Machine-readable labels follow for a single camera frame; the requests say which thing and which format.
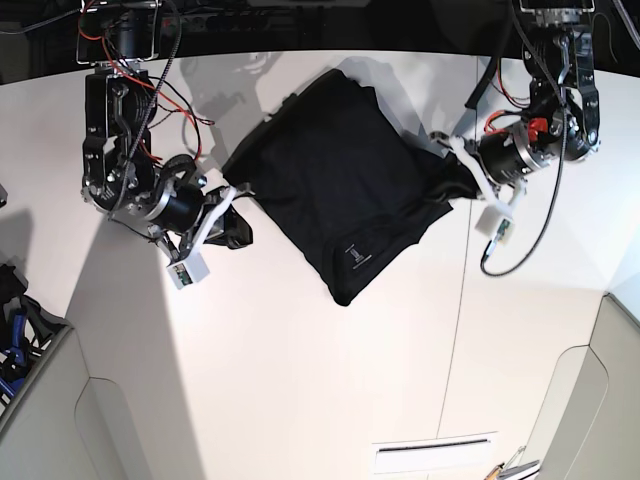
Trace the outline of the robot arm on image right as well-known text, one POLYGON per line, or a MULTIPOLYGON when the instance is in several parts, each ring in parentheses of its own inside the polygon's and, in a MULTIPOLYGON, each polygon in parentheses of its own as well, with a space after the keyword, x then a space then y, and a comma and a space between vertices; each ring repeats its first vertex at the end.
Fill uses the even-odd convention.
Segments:
POLYGON ((600 102, 587 23, 594 10, 591 1, 507 2, 498 43, 464 104, 464 116, 476 116, 490 84, 505 93, 502 61, 509 46, 520 47, 530 76, 528 96, 506 95, 509 108, 488 115, 479 138, 462 140, 468 165, 454 152, 451 135, 430 133, 446 151, 429 185, 431 198, 490 200, 504 186, 523 185, 553 163, 580 162, 597 149, 600 102))

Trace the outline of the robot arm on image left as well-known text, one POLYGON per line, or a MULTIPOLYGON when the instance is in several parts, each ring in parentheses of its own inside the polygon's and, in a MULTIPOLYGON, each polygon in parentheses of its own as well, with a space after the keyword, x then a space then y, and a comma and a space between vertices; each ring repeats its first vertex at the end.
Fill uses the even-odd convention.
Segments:
POLYGON ((225 186, 207 190, 199 165, 202 144, 168 160, 153 154, 151 130, 163 109, 193 128, 204 124, 179 93, 167 96, 165 75, 152 76, 162 19, 170 13, 172 66, 181 43, 180 12, 172 1, 84 1, 79 9, 76 61, 92 67, 85 78, 82 187, 85 202, 106 218, 183 260, 200 244, 231 250, 253 242, 249 224, 224 200, 225 186))

